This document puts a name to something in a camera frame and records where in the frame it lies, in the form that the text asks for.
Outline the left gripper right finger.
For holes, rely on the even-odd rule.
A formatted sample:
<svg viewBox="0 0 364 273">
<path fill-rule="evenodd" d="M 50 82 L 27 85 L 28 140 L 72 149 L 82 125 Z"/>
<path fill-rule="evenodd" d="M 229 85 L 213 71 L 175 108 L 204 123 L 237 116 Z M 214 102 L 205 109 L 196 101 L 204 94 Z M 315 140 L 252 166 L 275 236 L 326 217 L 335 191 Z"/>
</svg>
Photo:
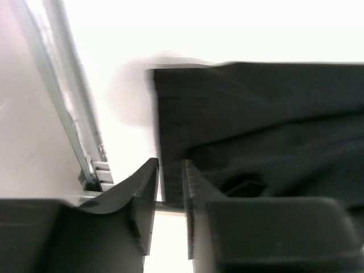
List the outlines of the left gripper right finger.
<svg viewBox="0 0 364 273">
<path fill-rule="evenodd" d="M 235 198 L 182 163 L 194 272 L 362 272 L 363 240 L 332 198 Z"/>
</svg>

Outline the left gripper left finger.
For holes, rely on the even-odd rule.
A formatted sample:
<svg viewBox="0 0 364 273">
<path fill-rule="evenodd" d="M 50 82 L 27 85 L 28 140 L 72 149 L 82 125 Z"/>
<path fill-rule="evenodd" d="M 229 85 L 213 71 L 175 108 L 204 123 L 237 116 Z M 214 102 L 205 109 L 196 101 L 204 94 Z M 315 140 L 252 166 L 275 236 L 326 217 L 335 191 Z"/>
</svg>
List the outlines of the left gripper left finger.
<svg viewBox="0 0 364 273">
<path fill-rule="evenodd" d="M 1 200 L 2 272 L 142 272 L 150 253 L 159 162 L 80 206 Z"/>
</svg>

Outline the black trousers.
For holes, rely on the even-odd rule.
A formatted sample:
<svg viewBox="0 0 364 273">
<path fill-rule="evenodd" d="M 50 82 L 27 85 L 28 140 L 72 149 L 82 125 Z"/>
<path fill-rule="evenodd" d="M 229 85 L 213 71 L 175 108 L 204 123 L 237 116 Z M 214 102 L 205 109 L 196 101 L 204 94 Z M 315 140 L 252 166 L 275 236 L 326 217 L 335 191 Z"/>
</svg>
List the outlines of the black trousers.
<svg viewBox="0 0 364 273">
<path fill-rule="evenodd" d="M 363 205 L 362 65 L 168 66 L 151 76 L 167 205 L 183 206 L 183 160 L 229 197 Z"/>
</svg>

